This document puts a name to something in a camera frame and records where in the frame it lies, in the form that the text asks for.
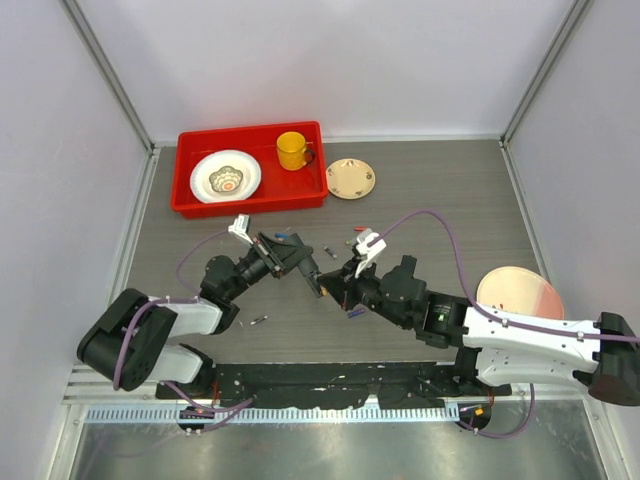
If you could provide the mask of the black remote control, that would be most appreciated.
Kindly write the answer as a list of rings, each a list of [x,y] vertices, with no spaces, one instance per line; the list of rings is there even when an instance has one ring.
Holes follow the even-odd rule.
[[[318,277],[321,275],[320,268],[315,262],[312,256],[307,256],[299,262],[297,268],[312,292],[317,298],[324,296],[321,285],[318,282]]]

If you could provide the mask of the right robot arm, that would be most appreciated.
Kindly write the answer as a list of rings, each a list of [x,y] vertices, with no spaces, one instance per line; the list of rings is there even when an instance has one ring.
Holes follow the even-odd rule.
[[[416,264],[405,255],[377,276],[374,266],[359,271],[350,260],[318,283],[343,309],[362,305],[429,346],[457,348],[451,380],[462,394],[484,386],[558,384],[585,388],[605,403],[638,406],[639,339],[621,315],[555,321],[474,305],[429,290],[415,277]]]

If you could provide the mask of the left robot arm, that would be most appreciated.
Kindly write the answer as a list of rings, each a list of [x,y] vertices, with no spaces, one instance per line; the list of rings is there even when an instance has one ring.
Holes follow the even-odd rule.
[[[319,267],[313,248],[297,234],[279,241],[263,233],[250,240],[245,256],[212,257],[199,292],[191,297],[149,297],[123,290],[80,340],[76,356],[112,382],[133,391],[147,381],[169,380],[190,398],[205,397],[213,385],[205,357],[187,346],[169,346],[173,337],[219,335],[239,313],[234,300],[267,276],[282,278],[298,270],[315,293]]]

